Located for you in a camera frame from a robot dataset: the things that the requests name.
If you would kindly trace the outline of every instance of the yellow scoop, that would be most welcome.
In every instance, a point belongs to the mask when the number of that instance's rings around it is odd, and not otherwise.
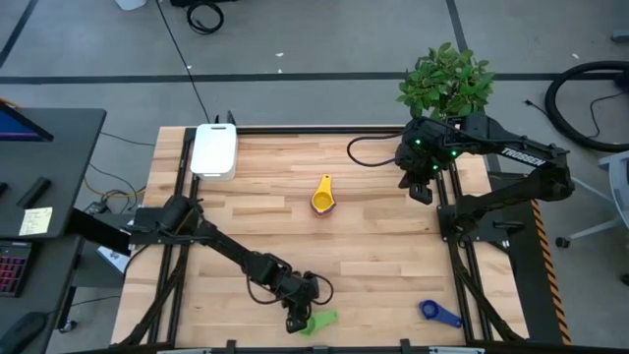
[[[318,184],[318,188],[313,194],[311,206],[318,217],[327,216],[336,206],[332,197],[332,177],[330,175],[323,175],[321,178],[321,183]]]

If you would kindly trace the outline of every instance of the wooden table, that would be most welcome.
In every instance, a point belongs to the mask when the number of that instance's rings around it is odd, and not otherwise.
[[[169,127],[159,132],[144,197],[147,206],[161,207],[173,193],[184,130]],[[239,347],[397,346],[400,338],[410,338],[412,345],[464,343],[461,329],[428,322],[418,313],[418,303],[426,299],[458,313],[448,251],[439,236],[437,202],[424,206],[411,200],[407,190],[398,189],[403,172],[394,164],[366,168],[353,163],[346,154],[352,138],[241,136],[236,178],[201,182],[199,192],[207,218],[238,242],[272,253],[294,269],[329,278],[334,298],[326,306],[314,306],[314,311],[337,310],[338,324],[312,337],[288,334],[285,309],[254,303],[236,265],[195,245],[186,273],[177,347],[224,347],[228,339],[236,339]],[[396,139],[361,142],[353,153],[376,162],[390,158],[397,144]],[[464,193],[490,191],[481,157],[464,154],[457,163]],[[310,199],[324,173],[332,176],[337,207],[321,219],[311,211]],[[184,194],[190,189],[191,174],[187,177]],[[431,187],[436,193],[436,186]],[[526,337],[509,260],[488,244],[477,244],[476,252],[489,301]],[[132,263],[112,342],[128,335],[152,302],[161,256],[162,246],[151,246]],[[325,298],[328,292],[323,287]],[[269,299],[259,289],[254,292]],[[471,303],[480,338],[476,306]],[[160,340],[165,339],[169,306],[162,312]]]

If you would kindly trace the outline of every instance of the green object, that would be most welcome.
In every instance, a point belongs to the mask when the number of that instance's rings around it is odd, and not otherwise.
[[[470,49],[459,53],[450,43],[429,48],[429,56],[418,59],[415,71],[400,83],[397,101],[411,108],[413,118],[430,110],[430,118],[438,120],[483,111],[493,93],[494,73],[486,70],[487,60],[473,55]]]
[[[308,319],[306,328],[299,331],[304,335],[313,335],[320,329],[327,325],[334,324],[338,321],[338,312],[336,310],[323,311],[320,313],[312,314]]]

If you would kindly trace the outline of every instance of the yellow sticky note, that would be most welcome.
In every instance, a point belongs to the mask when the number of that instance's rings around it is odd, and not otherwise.
[[[20,236],[36,235],[48,232],[48,225],[52,217],[52,207],[27,209],[22,220]]]

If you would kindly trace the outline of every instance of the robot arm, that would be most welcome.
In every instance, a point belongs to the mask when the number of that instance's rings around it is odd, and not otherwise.
[[[445,123],[427,118],[409,123],[395,153],[396,164],[406,171],[399,187],[409,188],[411,198],[430,204],[429,181],[463,152],[498,153],[535,170],[509,187],[479,197],[458,198],[453,224],[461,231],[474,228],[488,211],[532,199],[560,201],[574,190],[567,150],[509,133],[484,114],[452,117]]]
[[[310,271],[301,274],[271,254],[248,250],[205,220],[199,204],[187,197],[171,197],[162,208],[160,221],[152,232],[182,242],[198,242],[240,266],[247,277],[247,287],[254,301],[261,305],[281,302],[283,308],[288,308],[286,330],[289,333],[306,328],[312,303],[324,305],[331,300],[333,289],[326,301],[316,300],[319,297],[317,279],[322,279],[331,288],[332,284],[327,279]],[[256,299],[251,292],[250,282],[275,295],[275,299]]]

